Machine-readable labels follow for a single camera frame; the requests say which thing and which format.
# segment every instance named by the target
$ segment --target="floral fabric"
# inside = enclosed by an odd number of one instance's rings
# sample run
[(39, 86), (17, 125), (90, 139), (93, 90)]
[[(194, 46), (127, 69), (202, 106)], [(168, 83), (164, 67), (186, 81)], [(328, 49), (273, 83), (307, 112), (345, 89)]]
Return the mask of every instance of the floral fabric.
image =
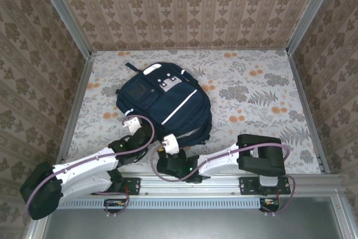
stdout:
[[(101, 51), (79, 113), (68, 161), (97, 152), (128, 134), (116, 107), (115, 91), (139, 69), (155, 62), (172, 62), (190, 72), (208, 94), (213, 128), (206, 145), (185, 148), (188, 155), (224, 149), (243, 133), (278, 137), (292, 153), (286, 161), (290, 174), (319, 174), (319, 166), (293, 74), (284, 50), (151, 50)], [(121, 169), (150, 172), (146, 156)], [(237, 173), (238, 170), (226, 171)]]

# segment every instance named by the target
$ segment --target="navy blue backpack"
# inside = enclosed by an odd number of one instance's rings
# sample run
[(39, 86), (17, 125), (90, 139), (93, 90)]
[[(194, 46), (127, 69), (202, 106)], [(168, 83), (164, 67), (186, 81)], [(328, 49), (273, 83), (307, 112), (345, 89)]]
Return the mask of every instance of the navy blue backpack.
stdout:
[(172, 63), (155, 63), (116, 91), (117, 107), (126, 115), (149, 118), (157, 139), (174, 134), (179, 147), (205, 144), (211, 130), (210, 100), (188, 72)]

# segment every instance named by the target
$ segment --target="reflective stripe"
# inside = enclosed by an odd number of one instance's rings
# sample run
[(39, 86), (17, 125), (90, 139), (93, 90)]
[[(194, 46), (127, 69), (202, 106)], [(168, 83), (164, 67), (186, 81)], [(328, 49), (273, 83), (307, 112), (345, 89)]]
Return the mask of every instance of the reflective stripe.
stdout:
[(185, 98), (185, 100), (182, 101), (181, 104), (178, 105), (177, 108), (174, 109), (174, 111), (171, 112), (171, 114), (170, 114), (169, 116), (167, 116), (167, 118), (162, 122), (162, 125), (163, 125), (164, 123), (166, 123), (167, 121), (169, 121), (169, 119), (170, 119), (171, 117), (173, 117), (174, 114), (175, 114), (185, 103), (187, 103), (188, 100), (191, 98), (191, 96), (193, 96), (196, 92), (197, 92), (197, 90), (195, 90), (195, 91), (192, 92), (187, 98)]
[(161, 66), (162, 66), (161, 64), (151, 65), (150, 67), (147, 67), (145, 70), (143, 70), (143, 74), (148, 75), (149, 73), (151, 73), (152, 71), (158, 69)]
[(131, 113), (133, 110), (134, 110), (134, 109), (127, 110), (124, 115), (127, 116), (127, 115), (128, 115), (129, 113)]
[(186, 133), (186, 134), (182, 134), (182, 135), (176, 137), (176, 139), (183, 138), (183, 137), (188, 137), (189, 135), (192, 135), (192, 134), (196, 133), (200, 128), (201, 128), (201, 127), (196, 128), (195, 130), (190, 131), (190, 132), (188, 132), (188, 133)]

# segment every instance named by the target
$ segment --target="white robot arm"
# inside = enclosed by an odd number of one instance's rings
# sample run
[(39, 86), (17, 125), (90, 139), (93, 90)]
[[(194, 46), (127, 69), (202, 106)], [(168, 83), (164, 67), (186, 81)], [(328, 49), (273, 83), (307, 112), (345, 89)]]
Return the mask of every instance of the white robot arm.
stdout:
[[(151, 128), (148, 125), (141, 126), (138, 118), (128, 120), (125, 126), (129, 127), (131, 135), (112, 142), (108, 147), (90, 156), (55, 166), (48, 163), (38, 165), (20, 188), (25, 202), (29, 200), (30, 195), (34, 195), (29, 204), (32, 219), (43, 218), (52, 213), (59, 204), (74, 198), (96, 192), (123, 192), (121, 188), (124, 179), (117, 168), (139, 161), (146, 154), (147, 148), (130, 154), (126, 152), (148, 144), (152, 136)], [(201, 183), (219, 172), (239, 168), (260, 175), (261, 185), (275, 186), (277, 177), (285, 175), (280, 147), (263, 147), (258, 153), (258, 158), (253, 157), (250, 151), (236, 152), (238, 148), (260, 143), (280, 144), (281, 141), (277, 138), (244, 134), (238, 136), (236, 144), (219, 152), (187, 158), (185, 151), (179, 149), (175, 136), (169, 135), (162, 143), (164, 148), (158, 151), (157, 170), (179, 179), (193, 174), (185, 181)], [(123, 153), (121, 156), (112, 155), (120, 152)], [(43, 184), (49, 175), (55, 176)], [(43, 186), (36, 192), (35, 189), (40, 184)]]

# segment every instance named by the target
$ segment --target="aluminum frame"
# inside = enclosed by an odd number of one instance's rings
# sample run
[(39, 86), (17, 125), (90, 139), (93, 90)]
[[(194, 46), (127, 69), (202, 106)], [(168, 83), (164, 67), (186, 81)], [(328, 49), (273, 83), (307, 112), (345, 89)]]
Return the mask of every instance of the aluminum frame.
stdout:
[[(57, 163), (62, 161), (64, 155), (67, 154), (70, 142), (72, 140), (74, 128), (78, 119), (78, 114), (82, 106), (84, 92), (92, 72), (93, 62), (96, 54), (85, 63), (78, 91), (74, 99), (74, 105), (71, 110), (68, 126), (66, 127), (63, 142), (61, 144)], [(289, 62), (293, 71), (293, 75), (298, 87), (298, 92), (302, 106), (307, 117), (307, 124), (312, 136), (314, 148), (319, 151), (322, 160), (322, 166), (326, 172), (329, 172), (327, 160), (324, 157), (323, 148), (315, 129), (312, 115), (305, 98), (302, 84), (299, 81), (298, 72), (294, 64), (293, 57), (289, 55)], [(211, 198), (260, 198), (260, 195), (242, 196), (239, 189), (239, 177), (252, 176), (251, 174), (219, 174), (203, 181), (202, 184), (188, 185), (185, 182), (165, 182), (151, 173), (123, 173), (125, 177), (141, 177), (141, 190), (139, 198), (143, 199), (163, 199), (163, 198), (200, 198), (202, 200)], [(344, 197), (343, 187), (340, 183), (339, 175), (293, 175), (296, 181), (295, 197), (331, 197), (332, 204), (335, 208), (335, 214), (344, 238), (358, 238), (357, 227), (354, 222), (347, 199)], [(93, 196), (85, 196), (84, 198), (93, 199)], [(31, 221), (26, 239), (40, 239), (46, 231), (48, 219), (51, 216), (38, 221)]]
[(57, 155), (56, 163), (61, 163), (69, 151), (73, 133), (76, 128), (78, 115), (81, 110), (84, 94), (86, 93), (88, 80), (90, 79), (90, 76), (91, 76), (93, 63), (94, 63), (94, 60), (92, 57), (90, 57), (84, 63), (83, 71), (81, 74), (81, 79), (79, 80), (77, 92), (76, 92), (76, 95), (74, 96), (73, 105), (71, 108), (71, 112), (69, 114), (65, 132), (63, 134), (63, 138), (62, 138), (62, 142), (60, 145), (59, 153)]
[(91, 56), (91, 47), (88, 44), (84, 35), (82, 34), (82, 31), (78, 27), (65, 2), (63, 0), (51, 0), (51, 2), (56, 8), (62, 21), (66, 25), (66, 28), (70, 32), (74, 42), (76, 42), (77, 47), (81, 51), (83, 57), (85, 58), (85, 60), (88, 60)]
[[(105, 209), (108, 196), (101, 198), (76, 198), (57, 209)], [(259, 198), (148, 198), (133, 196), (128, 203), (128, 209), (259, 209)], [(118, 209), (109, 205), (107, 209)]]
[(314, 16), (317, 14), (323, 0), (309, 0), (305, 11), (303, 12), (288, 44), (287, 50), (290, 54), (295, 52), (297, 46), (299, 45), (301, 39), (306, 33), (310, 23), (312, 22)]
[(322, 161), (322, 166), (323, 166), (324, 172), (326, 174), (330, 174), (331, 170), (329, 169), (326, 156), (324, 155), (324, 150), (323, 150), (323, 147), (322, 147), (322, 144), (321, 144), (321, 140), (319, 140), (318, 132), (317, 132), (317, 129), (316, 129), (315, 124), (314, 124), (314, 120), (313, 120), (312, 113), (311, 113), (311, 110), (310, 110), (309, 105), (308, 105), (306, 94), (304, 93), (303, 85), (302, 85), (302, 82), (300, 80), (300, 76), (298, 74), (298, 70), (297, 70), (297, 67), (296, 67), (296, 64), (295, 64), (295, 60), (294, 60), (292, 54), (290, 54), (290, 53), (288, 53), (288, 58), (289, 58), (289, 63), (291, 65), (291, 70), (292, 70), (292, 73), (293, 73), (293, 77), (295, 79), (295, 83), (296, 83), (296, 86), (297, 86), (297, 92), (298, 92), (298, 95), (300, 97), (303, 112), (304, 112), (304, 115), (305, 115), (305, 118), (306, 118), (307, 127), (308, 127), (309, 133), (311, 135), (311, 140), (312, 140), (312, 143), (313, 143), (313, 147), (319, 154), (319, 158)]

